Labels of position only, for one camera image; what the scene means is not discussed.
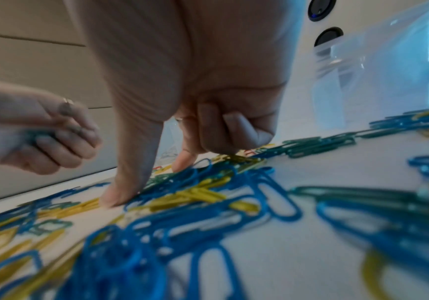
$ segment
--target hand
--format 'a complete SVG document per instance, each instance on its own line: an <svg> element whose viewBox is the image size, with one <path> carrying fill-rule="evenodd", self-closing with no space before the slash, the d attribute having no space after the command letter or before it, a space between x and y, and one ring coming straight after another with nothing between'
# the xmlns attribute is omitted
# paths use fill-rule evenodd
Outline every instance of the hand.
<svg viewBox="0 0 429 300"><path fill-rule="evenodd" d="M0 164L52 174L78 167L100 144L86 108L46 91L0 83Z"/></svg>
<svg viewBox="0 0 429 300"><path fill-rule="evenodd" d="M103 205L150 176L163 122L182 118L182 170L206 151L235 153L275 134L304 0L66 0L118 116L116 180Z"/></svg>

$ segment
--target pile of paper clips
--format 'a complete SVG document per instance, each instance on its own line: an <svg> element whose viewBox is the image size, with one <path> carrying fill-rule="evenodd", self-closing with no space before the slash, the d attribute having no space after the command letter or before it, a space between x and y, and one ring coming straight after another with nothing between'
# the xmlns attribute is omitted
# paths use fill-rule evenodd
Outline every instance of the pile of paper clips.
<svg viewBox="0 0 429 300"><path fill-rule="evenodd" d="M0 256L0 284L30 260L38 270L33 276L1 287L0 299L39 299L55 288L57 299L125 299L129 295L131 299L164 299L169 293L167 264L188 253L193 255L185 298L199 299L199 260L209 249L218 249L224 258L232 285L229 299L244 299L234 263L220 242L226 236L272 218L298 221L302 211L289 194L314 197L317 214L334 228L368 241L396 262L429 271L429 257L407 249L403 243L429 244L429 199L425 201L414 192L364 188L303 186L287 192L270 177L273 168L263 166L274 156L296 159L354 145L360 138L409 130L429 133L429 112L406 113L370 125L368 130L327 138L285 141L277 147L252 150L250 157L218 156L202 160L179 173L160 174L168 167L158 168L155 170L158 175L124 207L125 214L46 266L42 266L38 251L71 226L61 223L61 219L98 207L97 199L58 204L52 204L51 200L90 187L63 191L1 213L0 234L10 230L10 236L22 232L48 236L34 245L31 241L21 243ZM422 159L411 161L422 162ZM261 187L275 191L293 213L284 215L272 209ZM388 226L378 232L366 232L336 218L329 213L331 210L365 212L386 220ZM40 218L50 219L36 223ZM61 227L48 230L45 222ZM14 255L23 248L28 250Z"/></svg>

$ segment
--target transparent bin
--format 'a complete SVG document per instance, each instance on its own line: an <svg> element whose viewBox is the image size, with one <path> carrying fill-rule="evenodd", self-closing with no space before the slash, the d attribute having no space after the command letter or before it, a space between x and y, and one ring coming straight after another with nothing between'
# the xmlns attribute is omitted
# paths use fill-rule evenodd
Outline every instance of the transparent bin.
<svg viewBox="0 0 429 300"><path fill-rule="evenodd" d="M429 2L295 57L275 141L429 108Z"/></svg>

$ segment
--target black circular grommet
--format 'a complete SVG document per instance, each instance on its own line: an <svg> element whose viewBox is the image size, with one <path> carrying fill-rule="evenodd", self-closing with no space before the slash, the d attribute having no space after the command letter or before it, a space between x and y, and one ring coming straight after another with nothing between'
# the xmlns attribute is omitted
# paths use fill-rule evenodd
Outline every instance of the black circular grommet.
<svg viewBox="0 0 429 300"><path fill-rule="evenodd" d="M336 0L312 0L308 6L308 18L313 22L321 21L333 10Z"/></svg>
<svg viewBox="0 0 429 300"><path fill-rule="evenodd" d="M316 47L323 43L327 43L331 40L342 37L343 35L344 35L344 32L339 27L328 28L319 34L319 36L316 38L316 41L314 41L314 46Z"/></svg>

